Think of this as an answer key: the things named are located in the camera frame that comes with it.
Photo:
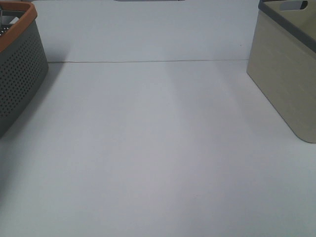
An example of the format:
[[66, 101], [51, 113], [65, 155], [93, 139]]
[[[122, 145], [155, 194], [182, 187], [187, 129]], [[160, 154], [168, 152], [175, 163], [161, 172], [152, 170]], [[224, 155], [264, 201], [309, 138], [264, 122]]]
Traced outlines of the beige basket grey rim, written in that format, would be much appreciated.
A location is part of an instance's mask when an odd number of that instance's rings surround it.
[[292, 132], [316, 141], [316, 2], [261, 0], [247, 73]]

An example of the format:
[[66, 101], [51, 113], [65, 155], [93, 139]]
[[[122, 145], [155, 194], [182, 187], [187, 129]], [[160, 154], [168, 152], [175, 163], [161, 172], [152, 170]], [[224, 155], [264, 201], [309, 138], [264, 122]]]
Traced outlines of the grey perforated basket orange rim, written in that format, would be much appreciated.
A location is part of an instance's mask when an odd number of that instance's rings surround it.
[[17, 17], [0, 23], [0, 134], [19, 118], [40, 88], [48, 62], [31, 2], [1, 1], [0, 16]]

